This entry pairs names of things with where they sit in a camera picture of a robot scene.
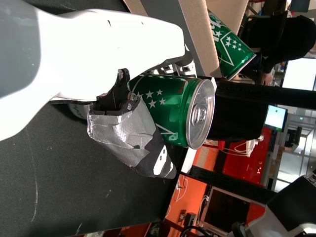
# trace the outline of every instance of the black table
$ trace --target black table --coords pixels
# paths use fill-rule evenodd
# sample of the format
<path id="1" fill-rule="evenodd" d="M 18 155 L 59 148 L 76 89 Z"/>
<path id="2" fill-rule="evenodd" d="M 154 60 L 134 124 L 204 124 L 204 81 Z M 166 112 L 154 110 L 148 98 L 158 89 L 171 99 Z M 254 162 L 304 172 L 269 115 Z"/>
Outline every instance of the black table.
<path id="1" fill-rule="evenodd" d="M 54 13 L 125 10 L 109 0 L 28 2 Z M 179 175 L 186 149 L 167 149 Z M 156 222 L 176 182 L 135 173 L 90 139 L 86 122 L 67 105 L 46 105 L 23 131 L 0 142 L 0 237 L 73 236 Z"/>

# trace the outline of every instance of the green beer can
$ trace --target green beer can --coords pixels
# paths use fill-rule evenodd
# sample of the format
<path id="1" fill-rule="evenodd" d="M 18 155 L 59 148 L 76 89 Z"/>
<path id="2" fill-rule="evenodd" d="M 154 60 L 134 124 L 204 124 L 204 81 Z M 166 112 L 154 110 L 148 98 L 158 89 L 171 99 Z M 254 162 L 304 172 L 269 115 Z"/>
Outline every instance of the green beer can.
<path id="1" fill-rule="evenodd" d="M 211 80 L 145 74 L 131 80 L 129 87 L 143 98 L 165 142 L 192 149 L 202 146 L 214 112 Z"/>
<path id="2" fill-rule="evenodd" d="M 223 77 L 236 76 L 256 55 L 218 17 L 208 11 Z"/>

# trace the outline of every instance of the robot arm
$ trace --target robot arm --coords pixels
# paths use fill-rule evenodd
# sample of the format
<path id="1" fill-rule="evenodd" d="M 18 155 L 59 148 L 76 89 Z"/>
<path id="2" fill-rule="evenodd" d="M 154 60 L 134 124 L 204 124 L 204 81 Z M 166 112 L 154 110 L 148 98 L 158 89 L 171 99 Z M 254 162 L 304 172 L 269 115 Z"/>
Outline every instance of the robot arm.
<path id="1" fill-rule="evenodd" d="M 0 36 L 0 141 L 21 131 L 49 100 L 95 101 L 113 87 L 118 69 L 127 68 L 133 79 L 185 53 L 178 26 L 130 13 L 91 9 L 55 16 L 2 0 L 0 20 L 6 32 Z"/>
<path id="2" fill-rule="evenodd" d="M 316 170 L 276 194 L 265 214 L 248 226 L 233 226 L 229 237 L 295 237 L 316 234 Z"/>

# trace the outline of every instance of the screen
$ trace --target screen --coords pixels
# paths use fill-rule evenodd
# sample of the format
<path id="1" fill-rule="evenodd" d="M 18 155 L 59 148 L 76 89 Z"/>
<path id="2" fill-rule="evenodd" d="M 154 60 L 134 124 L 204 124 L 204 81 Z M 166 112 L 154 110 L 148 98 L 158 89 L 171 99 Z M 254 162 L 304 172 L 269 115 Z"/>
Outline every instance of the screen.
<path id="1" fill-rule="evenodd" d="M 269 105 L 265 125 L 276 131 L 282 131 L 286 114 L 287 109 Z"/>
<path id="2" fill-rule="evenodd" d="M 283 88 L 313 90 L 316 76 L 316 59 L 300 58 L 288 62 Z"/>
<path id="3" fill-rule="evenodd" d="M 290 11 L 308 12 L 310 0 L 292 0 Z"/>

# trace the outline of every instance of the metal frame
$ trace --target metal frame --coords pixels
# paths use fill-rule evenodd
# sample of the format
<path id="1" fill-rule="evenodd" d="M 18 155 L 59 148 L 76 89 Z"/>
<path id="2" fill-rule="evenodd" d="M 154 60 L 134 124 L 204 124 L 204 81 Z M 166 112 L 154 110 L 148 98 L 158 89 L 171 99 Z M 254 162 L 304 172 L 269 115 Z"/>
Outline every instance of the metal frame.
<path id="1" fill-rule="evenodd" d="M 209 200 L 208 200 L 208 202 L 207 202 L 207 205 L 206 205 L 206 207 L 205 207 L 204 210 L 203 210 L 203 213 L 202 213 L 202 216 L 201 216 L 201 221 L 200 221 L 200 223 L 199 223 L 198 225 L 199 225 L 200 227 L 204 227 L 204 228 L 206 228 L 206 229 L 208 229 L 208 230 L 210 230 L 210 231 L 212 231 L 212 232 L 214 232 L 214 233 L 216 233 L 216 234 L 218 234 L 218 235 L 220 235 L 220 236 L 223 236 L 223 237 L 224 237 L 224 236 L 226 236 L 228 233 L 225 232 L 224 230 L 221 230 L 220 228 L 218 228 L 218 227 L 216 227 L 216 226 L 214 226 L 214 225 L 211 225 L 210 223 L 205 222 L 206 213 L 207 213 L 207 211 L 208 211 L 208 207 L 209 207 L 209 204 L 210 204 L 210 202 L 211 202 L 211 197 L 212 197 L 212 194 L 213 194 L 213 191 L 214 191 L 214 190 L 217 190 L 217 191 L 219 191 L 219 192 L 221 192 L 221 193 L 224 193 L 224 194 L 230 195 L 230 196 L 232 196 L 232 197 L 238 198 L 238 199 L 240 199 L 240 200 L 246 201 L 246 202 L 248 202 L 248 203 L 255 203 L 255 204 L 257 204 L 257 205 L 260 205 L 260 206 L 265 207 L 265 205 L 262 204 L 262 203 L 256 202 L 256 201 L 254 201 L 254 200 L 251 200 L 251 199 L 242 197 L 242 196 L 240 196 L 240 195 L 237 195 L 237 194 L 234 194 L 234 193 L 231 193 L 231 192 L 228 192 L 228 191 L 226 191 L 226 190 L 223 190 L 223 189 L 220 189 L 220 188 L 217 188 L 217 187 L 214 187 L 214 186 L 213 186 L 212 189 L 211 189 L 210 195 L 209 195 Z"/>

